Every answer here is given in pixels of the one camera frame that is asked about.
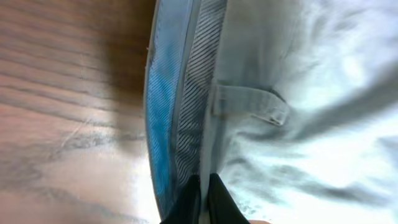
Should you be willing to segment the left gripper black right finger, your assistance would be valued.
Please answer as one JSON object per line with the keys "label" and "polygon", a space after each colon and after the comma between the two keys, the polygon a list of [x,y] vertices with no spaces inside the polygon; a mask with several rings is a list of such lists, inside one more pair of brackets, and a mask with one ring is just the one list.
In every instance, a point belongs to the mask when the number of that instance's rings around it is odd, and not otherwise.
{"label": "left gripper black right finger", "polygon": [[210,175],[208,210],[211,224],[250,224],[240,212],[218,174]]}

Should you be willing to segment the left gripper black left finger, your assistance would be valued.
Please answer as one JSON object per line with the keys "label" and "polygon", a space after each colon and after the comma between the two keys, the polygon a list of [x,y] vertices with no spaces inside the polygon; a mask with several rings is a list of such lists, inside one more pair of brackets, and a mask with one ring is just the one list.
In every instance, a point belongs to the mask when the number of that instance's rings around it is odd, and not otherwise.
{"label": "left gripper black left finger", "polygon": [[198,224],[201,210],[200,178],[193,175],[169,215],[160,224]]}

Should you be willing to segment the khaki green shorts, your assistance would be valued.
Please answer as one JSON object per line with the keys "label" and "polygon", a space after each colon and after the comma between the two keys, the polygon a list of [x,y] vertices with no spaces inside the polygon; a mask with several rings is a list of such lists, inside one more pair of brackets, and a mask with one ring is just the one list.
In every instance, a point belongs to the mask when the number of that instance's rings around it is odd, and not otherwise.
{"label": "khaki green shorts", "polygon": [[218,174],[250,222],[397,222],[397,0],[160,0],[145,111],[161,221]]}

